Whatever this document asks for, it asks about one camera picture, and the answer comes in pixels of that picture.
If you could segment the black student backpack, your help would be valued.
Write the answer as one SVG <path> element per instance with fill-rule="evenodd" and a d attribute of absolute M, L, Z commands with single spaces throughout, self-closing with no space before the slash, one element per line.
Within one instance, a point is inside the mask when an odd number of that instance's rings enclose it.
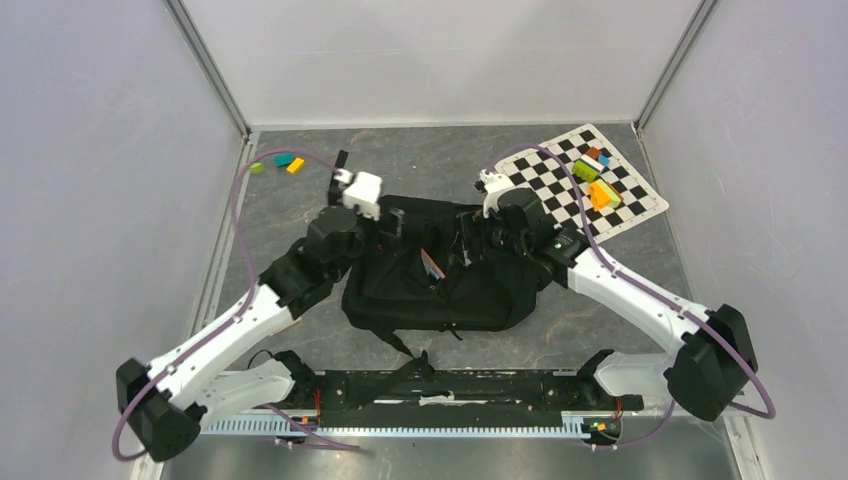
<path fill-rule="evenodd" d="M 458 252 L 457 216 L 481 205 L 385 195 L 381 211 L 406 212 L 403 247 L 396 255 L 365 255 L 351 267 L 341 308 L 350 324 L 373 333 L 410 355 L 398 331 L 500 332 L 530 316 L 537 305 L 536 268 L 527 260 L 504 257 L 465 265 Z M 446 277 L 430 277 L 422 266 L 424 248 Z"/>

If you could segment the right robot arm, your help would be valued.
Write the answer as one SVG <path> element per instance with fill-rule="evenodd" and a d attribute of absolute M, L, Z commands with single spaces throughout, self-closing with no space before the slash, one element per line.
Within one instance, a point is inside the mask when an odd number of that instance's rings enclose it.
<path fill-rule="evenodd" d="M 527 260 L 541 288 L 555 282 L 591 298 L 663 348 L 661 355 L 603 355 L 577 382 L 585 405 L 602 408 L 622 395 L 667 397 L 705 421 L 739 406 L 735 398 L 758 365 L 746 319 L 734 307 L 709 309 L 659 287 L 579 229 L 556 226 L 528 188 L 487 194 L 457 225 L 468 258 L 502 251 Z"/>

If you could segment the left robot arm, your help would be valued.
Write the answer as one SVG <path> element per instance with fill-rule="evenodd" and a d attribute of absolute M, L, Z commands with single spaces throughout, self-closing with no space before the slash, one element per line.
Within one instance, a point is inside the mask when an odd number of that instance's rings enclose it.
<path fill-rule="evenodd" d="M 313 379 L 281 359 L 240 372 L 226 369 L 260 341 L 294 326 L 340 282 L 381 219 L 376 203 L 329 206 L 308 225 L 304 237 L 255 276 L 247 292 L 210 324 L 171 351 L 141 363 L 125 361 L 116 371 L 120 418 L 111 448 L 130 428 L 141 453 L 156 462 L 185 451 L 209 426 L 246 410 L 284 401 L 306 405 Z"/>

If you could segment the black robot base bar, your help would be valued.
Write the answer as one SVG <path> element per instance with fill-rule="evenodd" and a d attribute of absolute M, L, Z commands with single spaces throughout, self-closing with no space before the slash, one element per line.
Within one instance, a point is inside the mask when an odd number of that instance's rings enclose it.
<path fill-rule="evenodd" d="M 613 397 L 588 373 L 436 370 L 410 360 L 396 370 L 318 373 L 293 351 L 273 354 L 293 390 L 281 410 L 313 410 L 322 427 L 555 427 L 564 412 L 641 411 L 639 395 Z"/>

